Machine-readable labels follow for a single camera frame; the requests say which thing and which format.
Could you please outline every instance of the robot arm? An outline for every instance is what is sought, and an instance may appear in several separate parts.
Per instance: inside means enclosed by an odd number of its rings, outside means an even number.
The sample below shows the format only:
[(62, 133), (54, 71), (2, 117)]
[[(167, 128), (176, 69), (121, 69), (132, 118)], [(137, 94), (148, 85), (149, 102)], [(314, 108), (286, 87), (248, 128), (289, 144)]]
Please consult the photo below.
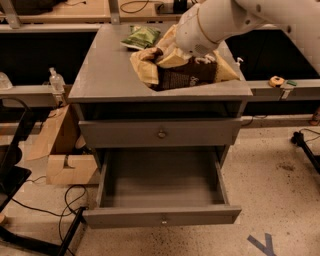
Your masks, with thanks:
[(207, 0), (182, 15), (176, 43), (183, 51), (200, 57), (223, 40), (265, 24), (283, 30), (320, 73), (318, 0)]

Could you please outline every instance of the drawer handle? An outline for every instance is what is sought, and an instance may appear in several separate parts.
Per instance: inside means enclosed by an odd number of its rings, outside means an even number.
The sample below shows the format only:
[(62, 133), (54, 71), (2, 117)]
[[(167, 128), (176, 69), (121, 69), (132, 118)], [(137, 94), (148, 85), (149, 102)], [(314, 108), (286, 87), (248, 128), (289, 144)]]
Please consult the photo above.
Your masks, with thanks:
[(160, 131), (158, 132), (158, 137), (159, 137), (160, 139), (164, 139), (166, 136), (167, 136), (167, 133), (164, 132), (163, 130), (160, 130)]

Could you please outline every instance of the speckled floor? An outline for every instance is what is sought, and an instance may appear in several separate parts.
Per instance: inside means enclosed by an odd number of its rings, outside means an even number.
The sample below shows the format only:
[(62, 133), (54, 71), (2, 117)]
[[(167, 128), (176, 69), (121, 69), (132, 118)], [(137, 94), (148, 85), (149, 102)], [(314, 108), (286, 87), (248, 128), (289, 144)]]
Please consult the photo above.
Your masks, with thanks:
[[(319, 177), (303, 153), (290, 143), (295, 131), (320, 127), (290, 128), (263, 127), (255, 121), (241, 129), (222, 168), (230, 204), (241, 205), (242, 212), (233, 225), (184, 226), (161, 228), (91, 229), (81, 225), (70, 246), (75, 255), (183, 255), (183, 256), (244, 256), (272, 255), (262, 252), (255, 238), (266, 249), (265, 234), (272, 237), (273, 250), (278, 256), (320, 255), (320, 193)], [(303, 131), (306, 139), (317, 135)], [(36, 135), (21, 145), (28, 152)], [(10, 137), (0, 137), (0, 144)], [(310, 148), (320, 154), (320, 139), (310, 141)], [(30, 179), (45, 175), (46, 159), (22, 161), (20, 165), (32, 171)], [(64, 194), (68, 186), (46, 185), (44, 180), (26, 182), (15, 198), (27, 205), (61, 213), (65, 208)], [(74, 203), (95, 206), (96, 186), (87, 187), (88, 193)], [(82, 194), (75, 188), (70, 201)], [(8, 217), (10, 231), (60, 243), (59, 218), (31, 211), (14, 202), (3, 211)], [(64, 234), (72, 217), (63, 219)], [(34, 255), (4, 244), (0, 255)]]

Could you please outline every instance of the desk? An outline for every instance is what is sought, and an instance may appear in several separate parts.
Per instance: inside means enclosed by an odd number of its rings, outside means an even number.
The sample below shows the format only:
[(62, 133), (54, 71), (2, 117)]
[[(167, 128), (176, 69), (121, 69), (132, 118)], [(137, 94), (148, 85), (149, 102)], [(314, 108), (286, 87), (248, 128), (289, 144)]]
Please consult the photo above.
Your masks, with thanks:
[[(172, 24), (155, 25), (163, 34)], [(242, 80), (155, 92), (119, 43), (129, 33), (126, 24), (100, 28), (69, 94), (101, 165), (98, 207), (84, 212), (88, 224), (233, 223), (241, 208), (229, 205), (221, 167), (250, 88)], [(240, 72), (225, 44), (219, 51)]]

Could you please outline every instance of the cardboard box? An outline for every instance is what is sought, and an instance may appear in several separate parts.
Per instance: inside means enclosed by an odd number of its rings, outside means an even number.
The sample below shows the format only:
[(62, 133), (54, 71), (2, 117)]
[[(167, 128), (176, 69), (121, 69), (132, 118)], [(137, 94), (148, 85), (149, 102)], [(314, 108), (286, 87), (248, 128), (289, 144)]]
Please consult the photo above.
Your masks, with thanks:
[(47, 184), (98, 184), (93, 155), (73, 155), (80, 136), (70, 105), (50, 112), (26, 160), (48, 157)]

